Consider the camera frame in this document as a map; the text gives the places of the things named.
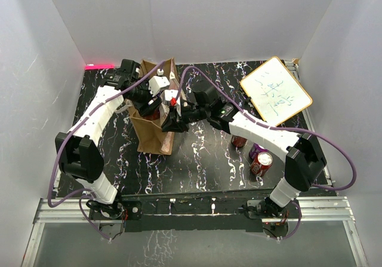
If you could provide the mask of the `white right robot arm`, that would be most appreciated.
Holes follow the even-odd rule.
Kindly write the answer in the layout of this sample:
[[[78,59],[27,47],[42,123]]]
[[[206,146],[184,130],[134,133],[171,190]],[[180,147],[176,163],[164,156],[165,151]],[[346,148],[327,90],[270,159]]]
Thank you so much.
[[[183,133],[191,122],[207,120],[218,130],[259,144],[285,164],[283,178],[261,203],[261,213],[282,216],[288,204],[308,191],[325,168],[326,159],[316,136],[266,128],[263,121],[223,100],[212,86],[195,91],[194,97],[196,102],[192,103],[180,99],[177,90],[161,94],[169,108],[162,131]]]

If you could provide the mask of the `purple Fanta can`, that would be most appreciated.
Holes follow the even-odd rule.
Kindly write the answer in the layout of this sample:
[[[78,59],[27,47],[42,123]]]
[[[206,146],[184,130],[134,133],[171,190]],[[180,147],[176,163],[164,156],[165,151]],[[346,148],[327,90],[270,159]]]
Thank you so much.
[[[251,149],[249,150],[248,155],[253,160],[255,158],[255,156],[258,155],[261,152],[267,152],[267,149],[265,149],[262,146],[254,143],[252,145]]]

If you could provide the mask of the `brown canvas tote bag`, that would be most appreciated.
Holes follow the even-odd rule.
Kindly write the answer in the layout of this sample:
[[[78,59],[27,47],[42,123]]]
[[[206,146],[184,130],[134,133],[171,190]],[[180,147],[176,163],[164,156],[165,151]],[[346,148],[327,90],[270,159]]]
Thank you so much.
[[[157,64],[142,60],[140,63],[140,72],[138,78],[145,76]],[[177,74],[175,66],[175,58],[170,58],[165,61],[163,67],[165,76],[170,79],[175,78],[176,84],[171,84],[171,88],[178,88],[180,77]],[[174,142],[173,132],[162,132],[161,124],[164,120],[164,112],[160,111],[161,117],[155,121],[148,120],[147,117],[141,117],[133,104],[128,104],[127,107],[130,121],[138,137],[138,152],[156,154],[156,155],[171,155]]]

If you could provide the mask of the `red cola can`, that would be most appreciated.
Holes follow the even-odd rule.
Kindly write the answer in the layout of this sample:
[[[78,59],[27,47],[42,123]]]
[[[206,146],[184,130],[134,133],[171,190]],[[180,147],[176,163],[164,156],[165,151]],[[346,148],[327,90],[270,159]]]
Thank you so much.
[[[160,117],[161,117],[161,113],[159,109],[155,109],[151,115],[147,116],[148,120],[150,121],[155,121],[159,119]]]
[[[250,166],[253,175],[263,177],[273,164],[273,158],[268,152],[260,152],[254,157]]]
[[[231,144],[236,148],[242,148],[246,145],[247,139],[241,136],[232,136]]]

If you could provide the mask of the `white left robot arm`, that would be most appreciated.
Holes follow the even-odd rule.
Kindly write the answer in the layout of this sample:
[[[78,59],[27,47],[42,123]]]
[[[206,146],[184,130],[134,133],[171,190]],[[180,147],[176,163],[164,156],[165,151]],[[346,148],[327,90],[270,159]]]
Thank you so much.
[[[58,171],[71,176],[82,185],[90,199],[99,203],[109,218],[118,218],[123,203],[117,200],[118,190],[104,173],[104,159],[98,149],[104,129],[124,101],[153,105],[159,101],[159,93],[169,87],[159,62],[147,74],[142,75],[141,64],[124,59],[119,68],[105,74],[96,94],[84,114],[67,133],[55,138],[57,156],[51,180]]]

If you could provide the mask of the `red cola can front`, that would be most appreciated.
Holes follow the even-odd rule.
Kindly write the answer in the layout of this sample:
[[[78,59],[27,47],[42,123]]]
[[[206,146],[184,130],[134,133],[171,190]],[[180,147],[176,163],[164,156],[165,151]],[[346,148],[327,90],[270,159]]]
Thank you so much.
[[[150,121],[155,121],[159,119],[160,117],[161,117],[161,113],[159,109],[155,109],[151,115],[147,116],[148,120]]]

